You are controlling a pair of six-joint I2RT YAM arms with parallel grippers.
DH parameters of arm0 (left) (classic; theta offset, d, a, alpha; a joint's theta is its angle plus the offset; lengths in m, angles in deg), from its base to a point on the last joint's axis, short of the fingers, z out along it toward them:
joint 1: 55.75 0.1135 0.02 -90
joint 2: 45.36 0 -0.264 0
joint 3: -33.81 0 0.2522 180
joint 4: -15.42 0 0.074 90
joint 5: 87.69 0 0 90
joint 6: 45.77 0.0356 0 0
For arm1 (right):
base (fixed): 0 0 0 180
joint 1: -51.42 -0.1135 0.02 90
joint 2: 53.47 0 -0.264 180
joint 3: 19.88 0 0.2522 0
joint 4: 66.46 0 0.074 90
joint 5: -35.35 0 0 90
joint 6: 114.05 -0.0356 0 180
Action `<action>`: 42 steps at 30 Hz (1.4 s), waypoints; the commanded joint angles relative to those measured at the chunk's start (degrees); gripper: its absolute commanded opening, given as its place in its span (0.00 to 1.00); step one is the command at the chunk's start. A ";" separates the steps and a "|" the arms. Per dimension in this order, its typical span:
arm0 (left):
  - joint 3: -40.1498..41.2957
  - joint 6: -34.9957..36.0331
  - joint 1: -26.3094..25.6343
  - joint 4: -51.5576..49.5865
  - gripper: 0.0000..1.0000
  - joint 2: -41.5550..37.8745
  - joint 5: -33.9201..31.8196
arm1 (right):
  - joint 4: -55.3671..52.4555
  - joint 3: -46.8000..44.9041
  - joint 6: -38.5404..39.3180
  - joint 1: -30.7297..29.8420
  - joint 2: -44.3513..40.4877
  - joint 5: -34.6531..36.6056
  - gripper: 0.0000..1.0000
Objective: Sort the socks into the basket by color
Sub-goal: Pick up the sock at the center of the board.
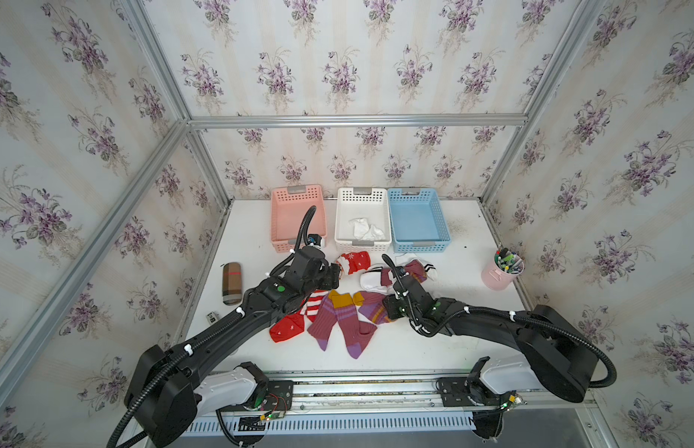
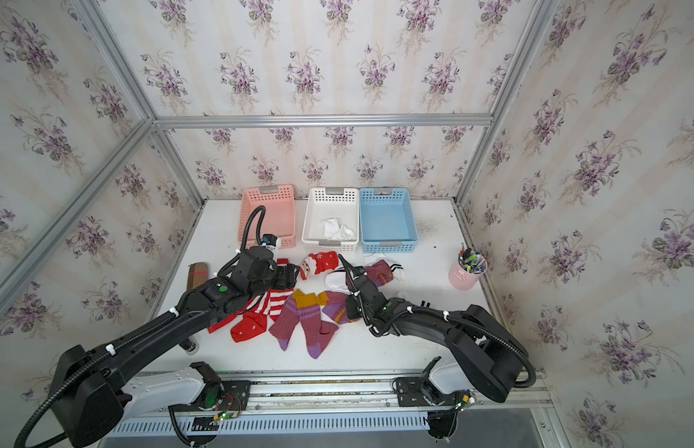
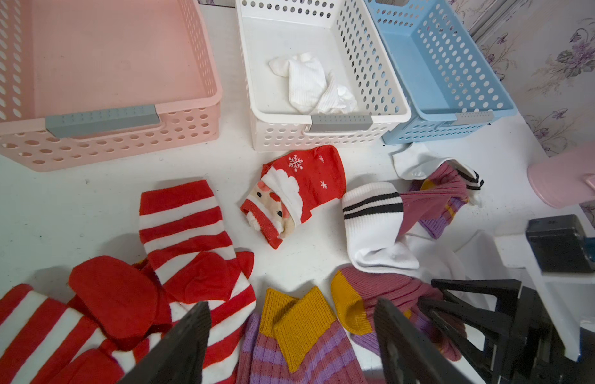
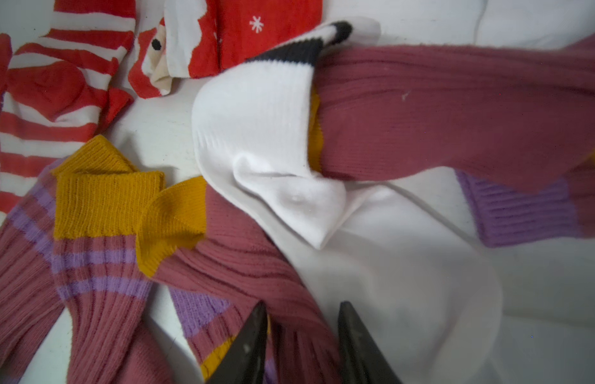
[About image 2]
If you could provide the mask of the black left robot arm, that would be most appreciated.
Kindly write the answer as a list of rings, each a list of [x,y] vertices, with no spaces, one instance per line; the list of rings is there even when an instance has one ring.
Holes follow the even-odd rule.
[[[109,343],[91,350],[76,345],[64,352],[46,400],[20,429],[14,445],[27,446],[47,412],[53,413],[62,431],[44,441],[44,447],[62,441],[74,447],[98,442],[138,401],[123,389],[137,373],[194,334],[253,310],[280,277],[273,254],[278,238],[262,232],[266,214],[263,205],[251,212],[237,255],[215,277],[187,290],[175,307]],[[255,237],[253,246],[249,235]]]

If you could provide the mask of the small white sock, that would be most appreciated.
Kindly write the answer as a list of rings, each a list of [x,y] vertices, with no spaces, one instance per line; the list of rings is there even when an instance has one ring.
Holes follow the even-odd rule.
[[[341,236],[341,224],[337,218],[326,218],[322,224],[325,239],[334,240]]]

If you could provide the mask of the red white striped sock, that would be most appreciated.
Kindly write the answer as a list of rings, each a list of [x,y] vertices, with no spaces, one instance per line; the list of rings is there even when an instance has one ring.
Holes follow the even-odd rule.
[[[293,292],[293,289],[270,290],[257,299],[251,313],[263,315],[272,322],[276,322],[283,311],[286,300],[292,296]]]

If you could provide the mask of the purple sock yellow cuff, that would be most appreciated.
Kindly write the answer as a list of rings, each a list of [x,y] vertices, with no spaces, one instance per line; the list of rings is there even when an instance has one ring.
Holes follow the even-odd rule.
[[[280,348],[287,351],[295,328],[300,325],[305,335],[307,352],[317,360],[331,342],[339,326],[322,319],[322,308],[328,304],[325,292],[304,293],[295,289],[285,300],[281,314],[272,324],[269,333]]]

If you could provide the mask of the maroon purple sock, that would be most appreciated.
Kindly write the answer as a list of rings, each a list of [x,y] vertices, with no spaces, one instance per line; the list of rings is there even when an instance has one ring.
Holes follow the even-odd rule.
[[[394,280],[392,268],[384,259],[366,267],[365,273],[376,287],[382,287]]]

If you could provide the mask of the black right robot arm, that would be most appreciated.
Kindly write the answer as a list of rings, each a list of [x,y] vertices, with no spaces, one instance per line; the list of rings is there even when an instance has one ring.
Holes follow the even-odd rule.
[[[536,369],[527,350],[483,307],[472,304],[462,311],[446,311],[415,305],[403,298],[388,299],[362,268],[339,257],[350,291],[346,311],[362,320],[372,336],[416,337],[447,348],[453,359],[443,367],[434,358],[409,386],[397,392],[419,394],[433,406],[475,390],[483,397],[504,403],[515,388],[531,388]]]

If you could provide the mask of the purple striped sock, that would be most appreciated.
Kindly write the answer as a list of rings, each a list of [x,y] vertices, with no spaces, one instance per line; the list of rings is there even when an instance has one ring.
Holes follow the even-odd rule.
[[[346,294],[336,291],[324,291],[322,296],[325,298],[322,311],[334,323],[344,325],[353,322],[347,315]]]

